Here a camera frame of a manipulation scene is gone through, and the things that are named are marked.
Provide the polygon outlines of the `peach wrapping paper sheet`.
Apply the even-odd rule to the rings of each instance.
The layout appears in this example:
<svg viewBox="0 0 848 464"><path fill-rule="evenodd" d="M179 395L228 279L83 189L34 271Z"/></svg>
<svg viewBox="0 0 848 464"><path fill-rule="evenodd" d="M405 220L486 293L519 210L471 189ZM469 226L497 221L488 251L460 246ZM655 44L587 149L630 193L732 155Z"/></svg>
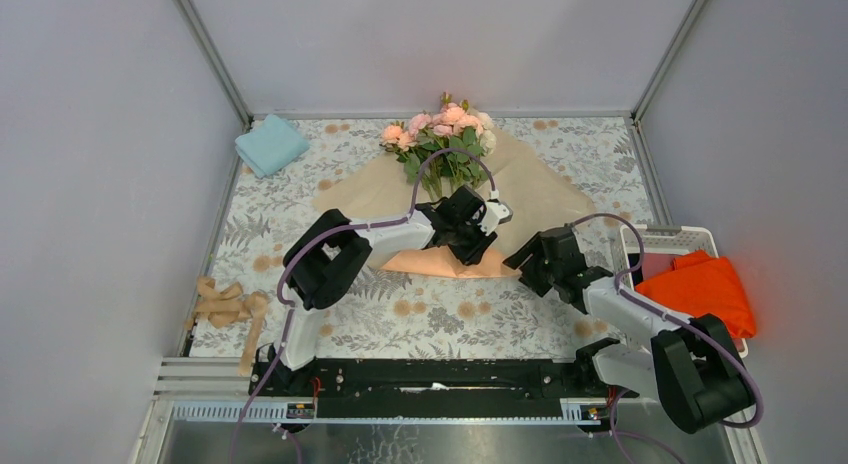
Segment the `peach wrapping paper sheet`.
<svg viewBox="0 0 848 464"><path fill-rule="evenodd" d="M531 237L573 222L596 211L591 199L537 156L528 144L499 128L494 152L484 159L492 171L500 198L513 218L497 228L498 237L477 265L465 266L450 250L440 247L402 251L392 259L377 258L369 265L387 271L445 278L506 278L518 275L502 261ZM337 208L349 218L383 219L410 207L412 185L402 165L392 157L376 157L351 176L322 190L313 199L318 211Z"/></svg>

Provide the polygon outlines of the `pile of fake flowers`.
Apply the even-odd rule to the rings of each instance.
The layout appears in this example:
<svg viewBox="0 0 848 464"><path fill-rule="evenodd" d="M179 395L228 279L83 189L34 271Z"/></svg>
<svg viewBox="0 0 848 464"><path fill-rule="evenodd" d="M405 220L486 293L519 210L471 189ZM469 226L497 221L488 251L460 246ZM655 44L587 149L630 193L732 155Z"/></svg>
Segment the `pile of fake flowers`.
<svg viewBox="0 0 848 464"><path fill-rule="evenodd" d="M432 200L463 185L476 188L486 179L481 161L497 145L491 117L445 92L436 112L422 111L407 121L393 121L382 131L383 150L395 156L407 181Z"/></svg>

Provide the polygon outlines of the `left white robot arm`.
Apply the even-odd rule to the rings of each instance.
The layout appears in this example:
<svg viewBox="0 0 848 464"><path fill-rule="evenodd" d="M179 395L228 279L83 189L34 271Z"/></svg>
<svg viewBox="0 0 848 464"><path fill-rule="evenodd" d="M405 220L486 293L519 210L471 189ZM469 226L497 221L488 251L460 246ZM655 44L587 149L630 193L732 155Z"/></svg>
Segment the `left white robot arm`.
<svg viewBox="0 0 848 464"><path fill-rule="evenodd" d="M277 298L290 310L274 345L272 382L288 395L307 388L320 312L349 292L370 260L446 248L460 264L478 265L496 240L497 227L512 217L497 191L485 199L467 186L382 220L350 219L338 209L324 212L284 256Z"/></svg>

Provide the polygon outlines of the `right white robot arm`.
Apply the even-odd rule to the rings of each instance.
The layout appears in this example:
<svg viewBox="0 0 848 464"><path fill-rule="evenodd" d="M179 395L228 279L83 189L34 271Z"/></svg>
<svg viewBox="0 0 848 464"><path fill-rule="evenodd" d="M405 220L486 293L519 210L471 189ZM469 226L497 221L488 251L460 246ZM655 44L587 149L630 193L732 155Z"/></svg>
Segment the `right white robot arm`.
<svg viewBox="0 0 848 464"><path fill-rule="evenodd" d="M575 354L573 380L583 394L608 387L661 404L668 418L693 434L753 409L746 426L762 417L761 392L747 371L724 322L693 317L636 294L620 273L588 265L571 225L536 233L504 265L539 296L556 291L576 310L622 331Z"/></svg>

